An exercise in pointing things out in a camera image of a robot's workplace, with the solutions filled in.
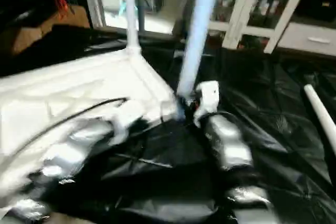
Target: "glass cabinet door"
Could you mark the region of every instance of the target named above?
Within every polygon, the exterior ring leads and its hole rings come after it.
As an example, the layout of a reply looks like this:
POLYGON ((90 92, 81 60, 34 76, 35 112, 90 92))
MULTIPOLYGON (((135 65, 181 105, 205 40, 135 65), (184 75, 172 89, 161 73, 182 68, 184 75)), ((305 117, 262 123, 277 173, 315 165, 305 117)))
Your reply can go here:
POLYGON ((231 48, 272 52, 299 0, 246 0, 231 48))
POLYGON ((245 0, 216 0, 213 13, 209 21, 209 36, 215 34, 214 31, 225 31, 222 46, 230 48, 231 32, 233 32, 244 7, 245 0))
POLYGON ((229 23, 235 2, 236 0, 216 0, 211 20, 229 23))
POLYGON ((247 26, 275 29, 289 0, 255 0, 247 26))

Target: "drawer handle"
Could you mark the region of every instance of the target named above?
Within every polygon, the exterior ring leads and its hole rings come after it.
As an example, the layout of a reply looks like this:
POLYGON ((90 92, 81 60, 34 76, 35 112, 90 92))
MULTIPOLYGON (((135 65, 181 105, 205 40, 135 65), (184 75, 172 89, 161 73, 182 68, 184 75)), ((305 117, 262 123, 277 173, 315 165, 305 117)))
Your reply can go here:
POLYGON ((313 41, 313 42, 322 43, 322 44, 330 44, 330 40, 329 39, 309 37, 308 40, 313 41))

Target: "black plastic sheet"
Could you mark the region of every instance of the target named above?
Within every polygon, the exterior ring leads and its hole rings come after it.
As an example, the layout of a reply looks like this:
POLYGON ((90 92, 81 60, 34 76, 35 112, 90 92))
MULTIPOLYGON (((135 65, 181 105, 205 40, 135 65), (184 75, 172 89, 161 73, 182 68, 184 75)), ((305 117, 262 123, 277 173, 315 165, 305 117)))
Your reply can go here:
MULTIPOLYGON (((71 59, 95 43, 81 34, 86 46, 77 41, 76 51, 68 49, 71 59)), ((41 43, 31 50, 42 55, 41 43)), ((172 58, 171 43, 143 45, 143 55, 176 88, 182 61, 172 58)), ((312 83, 335 119, 335 66, 333 60, 228 51, 202 59, 197 82, 219 81, 219 107, 234 115, 230 119, 260 174, 256 186, 268 192, 280 223, 336 223, 335 156, 303 92, 312 83)), ((225 200, 227 178, 213 166, 206 141, 192 125, 165 122, 91 160, 75 183, 59 186, 44 200, 96 223, 235 223, 225 200)))

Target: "pvc pipe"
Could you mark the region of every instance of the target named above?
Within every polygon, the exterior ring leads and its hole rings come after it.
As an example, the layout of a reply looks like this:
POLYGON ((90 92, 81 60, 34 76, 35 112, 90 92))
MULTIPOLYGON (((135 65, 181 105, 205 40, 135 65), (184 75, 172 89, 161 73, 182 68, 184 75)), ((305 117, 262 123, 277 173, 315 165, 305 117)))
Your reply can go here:
POLYGON ((310 84, 305 85, 304 90, 336 155, 336 125, 316 94, 313 86, 310 84))
POLYGON ((140 34, 145 31, 145 0, 138 0, 138 23, 140 34))
POLYGON ((177 94, 188 97, 194 88, 215 0, 196 0, 177 94))
POLYGON ((137 21, 135 16, 135 0, 126 0, 127 15, 127 47, 140 47, 138 41, 137 21))

